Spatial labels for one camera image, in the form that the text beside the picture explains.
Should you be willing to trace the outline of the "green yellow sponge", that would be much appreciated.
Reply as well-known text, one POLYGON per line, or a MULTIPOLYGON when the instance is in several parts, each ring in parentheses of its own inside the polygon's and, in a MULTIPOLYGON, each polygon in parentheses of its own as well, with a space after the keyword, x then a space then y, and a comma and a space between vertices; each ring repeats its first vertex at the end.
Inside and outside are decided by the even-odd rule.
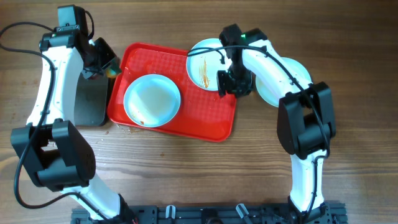
POLYGON ((112 59, 104 68, 104 73, 108 78, 116 78, 121 72, 120 59, 118 58, 112 59))

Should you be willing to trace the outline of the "large white plate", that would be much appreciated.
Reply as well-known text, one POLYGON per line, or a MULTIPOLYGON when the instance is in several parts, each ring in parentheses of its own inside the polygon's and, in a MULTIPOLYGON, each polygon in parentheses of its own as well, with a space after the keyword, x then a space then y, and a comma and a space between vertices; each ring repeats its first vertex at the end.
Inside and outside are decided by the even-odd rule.
MULTIPOLYGON (((295 74, 305 78, 307 80, 312 80, 308 70, 298 61, 292 59, 292 58, 287 58, 287 57, 282 57, 282 60, 294 70, 295 74)), ((274 97, 272 92, 263 84, 261 79, 259 77, 256 77, 255 80, 256 84, 256 90, 259 96, 268 104, 274 107, 279 106, 279 101, 274 97)))

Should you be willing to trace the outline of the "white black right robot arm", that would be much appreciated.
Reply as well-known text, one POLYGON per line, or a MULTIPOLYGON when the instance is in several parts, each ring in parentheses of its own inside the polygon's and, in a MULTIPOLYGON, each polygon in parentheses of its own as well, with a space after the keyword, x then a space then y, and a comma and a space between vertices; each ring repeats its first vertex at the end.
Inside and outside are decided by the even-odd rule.
POLYGON ((322 165, 336 134, 331 90, 300 77, 275 52, 258 28, 242 32, 233 24, 219 35, 231 65, 217 73, 218 94, 250 94, 258 77, 278 100, 277 136, 292 161, 290 221, 309 223, 323 216, 322 165))

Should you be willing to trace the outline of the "white plate with sauce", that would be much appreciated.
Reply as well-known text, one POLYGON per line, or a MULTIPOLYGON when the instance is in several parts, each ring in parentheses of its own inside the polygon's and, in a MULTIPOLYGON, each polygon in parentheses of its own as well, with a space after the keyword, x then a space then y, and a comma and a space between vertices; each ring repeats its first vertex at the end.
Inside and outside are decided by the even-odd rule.
POLYGON ((205 54, 187 57, 186 69, 191 81, 196 86, 208 90, 218 91, 217 72, 227 71, 232 61, 226 56, 224 49, 205 54))

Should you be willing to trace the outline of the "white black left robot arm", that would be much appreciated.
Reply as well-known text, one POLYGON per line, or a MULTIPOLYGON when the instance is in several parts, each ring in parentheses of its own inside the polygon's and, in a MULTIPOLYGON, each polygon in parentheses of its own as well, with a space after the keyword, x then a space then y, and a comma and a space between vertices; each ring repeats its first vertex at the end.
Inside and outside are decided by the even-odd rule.
POLYGON ((11 133, 25 169, 38 187, 74 198, 93 223, 136 223, 123 197, 96 174, 91 146, 75 127, 76 88, 80 77, 114 78, 120 59, 104 39, 94 38, 91 14, 76 5, 58 8, 58 26, 47 29, 37 55, 42 78, 34 109, 23 128, 11 133))

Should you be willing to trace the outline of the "small white plate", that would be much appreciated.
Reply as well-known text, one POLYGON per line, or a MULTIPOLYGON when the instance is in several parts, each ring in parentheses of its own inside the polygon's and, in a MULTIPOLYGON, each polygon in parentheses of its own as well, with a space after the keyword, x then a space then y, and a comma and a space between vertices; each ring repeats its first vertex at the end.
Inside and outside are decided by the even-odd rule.
POLYGON ((182 96, 177 85, 159 74, 148 74, 134 80, 123 97, 127 117, 145 128, 169 123, 178 113, 182 96))

